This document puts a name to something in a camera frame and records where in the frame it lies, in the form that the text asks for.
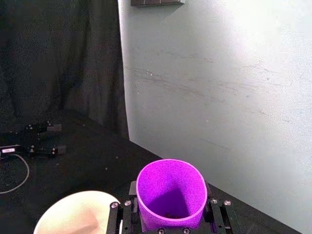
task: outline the white bowl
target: white bowl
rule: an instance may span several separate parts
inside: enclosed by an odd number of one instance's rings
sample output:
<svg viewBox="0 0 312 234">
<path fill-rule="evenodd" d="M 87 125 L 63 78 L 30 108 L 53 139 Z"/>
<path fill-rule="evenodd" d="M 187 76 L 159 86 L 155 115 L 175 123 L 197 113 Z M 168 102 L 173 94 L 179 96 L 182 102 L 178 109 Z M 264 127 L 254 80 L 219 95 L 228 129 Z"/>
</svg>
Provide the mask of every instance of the white bowl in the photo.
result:
<svg viewBox="0 0 312 234">
<path fill-rule="evenodd" d="M 40 218 L 34 234 L 106 234 L 110 194 L 84 191 L 69 195 L 51 206 Z"/>
</svg>

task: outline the black metal mount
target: black metal mount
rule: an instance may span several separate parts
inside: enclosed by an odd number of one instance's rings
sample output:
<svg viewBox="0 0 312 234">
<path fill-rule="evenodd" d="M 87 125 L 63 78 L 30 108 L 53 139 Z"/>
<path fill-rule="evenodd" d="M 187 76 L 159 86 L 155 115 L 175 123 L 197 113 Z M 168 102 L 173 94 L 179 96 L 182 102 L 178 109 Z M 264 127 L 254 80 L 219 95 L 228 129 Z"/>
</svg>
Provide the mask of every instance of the black metal mount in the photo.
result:
<svg viewBox="0 0 312 234">
<path fill-rule="evenodd" d="M 218 200 L 210 194 L 207 200 L 202 220 L 198 229 L 181 227 L 167 229 L 160 227 L 158 230 L 143 233 L 140 222 L 139 208 L 136 193 L 136 181 L 130 186 L 129 199 L 122 204 L 113 202 L 106 234 L 242 234 L 234 205 L 229 200 Z"/>
<path fill-rule="evenodd" d="M 66 146 L 40 147 L 40 142 L 46 138 L 59 135 L 61 124 L 44 123 L 27 125 L 21 131 L 0 134 L 0 159 L 11 154 L 25 153 L 31 157 L 55 157 L 66 152 Z"/>
</svg>

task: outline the black table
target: black table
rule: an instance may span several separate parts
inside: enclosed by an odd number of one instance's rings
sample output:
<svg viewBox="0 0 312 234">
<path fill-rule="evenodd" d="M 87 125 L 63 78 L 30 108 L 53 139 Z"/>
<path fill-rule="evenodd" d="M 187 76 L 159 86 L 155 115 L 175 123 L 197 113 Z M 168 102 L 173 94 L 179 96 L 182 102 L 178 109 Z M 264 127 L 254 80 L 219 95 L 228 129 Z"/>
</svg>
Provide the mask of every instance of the black table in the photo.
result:
<svg viewBox="0 0 312 234">
<path fill-rule="evenodd" d="M 63 133 L 45 144 L 64 144 L 67 153 L 52 159 L 26 158 L 30 166 L 26 183 L 9 194 L 0 195 L 0 232 L 3 234 L 31 234 L 43 213 L 72 193 L 99 190 L 120 201 L 126 200 L 130 183 L 136 180 L 139 171 L 160 159 L 75 112 L 56 113 L 53 120 L 62 123 Z M 20 160 L 6 165 L 0 163 L 0 191 L 18 185 L 24 177 L 25 166 Z M 227 193 L 210 188 L 214 197 L 233 202 L 243 233 L 298 234 Z"/>
</svg>

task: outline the bolt head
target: bolt head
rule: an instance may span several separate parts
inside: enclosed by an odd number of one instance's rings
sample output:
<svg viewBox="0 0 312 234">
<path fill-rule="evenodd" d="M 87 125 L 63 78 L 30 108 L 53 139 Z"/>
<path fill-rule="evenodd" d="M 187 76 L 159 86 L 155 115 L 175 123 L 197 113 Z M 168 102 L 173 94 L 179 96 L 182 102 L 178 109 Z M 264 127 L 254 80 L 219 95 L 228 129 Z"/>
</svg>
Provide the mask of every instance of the bolt head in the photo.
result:
<svg viewBox="0 0 312 234">
<path fill-rule="evenodd" d="M 125 202 L 125 206 L 130 206 L 131 205 L 131 201 L 126 201 Z"/>
<path fill-rule="evenodd" d="M 158 234 L 165 234 L 165 230 L 163 228 L 159 229 Z"/>
<path fill-rule="evenodd" d="M 231 201 L 225 200 L 225 201 L 224 201 L 224 205 L 226 205 L 226 206 L 231 206 L 232 203 L 231 203 Z"/>
<path fill-rule="evenodd" d="M 118 202 L 114 202 L 114 203 L 111 205 L 112 208 L 116 208 L 117 206 L 118 206 Z"/>
<path fill-rule="evenodd" d="M 188 229 L 188 228 L 184 228 L 184 229 L 183 229 L 183 233 L 184 233 L 184 234 L 190 234 L 190 233 L 191 233 L 191 230 Z"/>
<path fill-rule="evenodd" d="M 213 198 L 213 199 L 211 199 L 211 203 L 212 203 L 212 204 L 217 204 L 217 203 L 218 203 L 218 200 Z"/>
</svg>

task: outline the purple cup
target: purple cup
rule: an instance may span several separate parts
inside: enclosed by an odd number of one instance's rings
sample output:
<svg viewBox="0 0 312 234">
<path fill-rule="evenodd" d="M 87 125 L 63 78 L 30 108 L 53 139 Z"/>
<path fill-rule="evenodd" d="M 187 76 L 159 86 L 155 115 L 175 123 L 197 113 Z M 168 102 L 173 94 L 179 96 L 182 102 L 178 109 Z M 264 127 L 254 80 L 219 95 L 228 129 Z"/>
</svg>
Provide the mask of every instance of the purple cup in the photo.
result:
<svg viewBox="0 0 312 234">
<path fill-rule="evenodd" d="M 199 227 L 207 201 L 200 172 L 190 163 L 164 159 L 145 166 L 136 180 L 142 231 Z"/>
</svg>

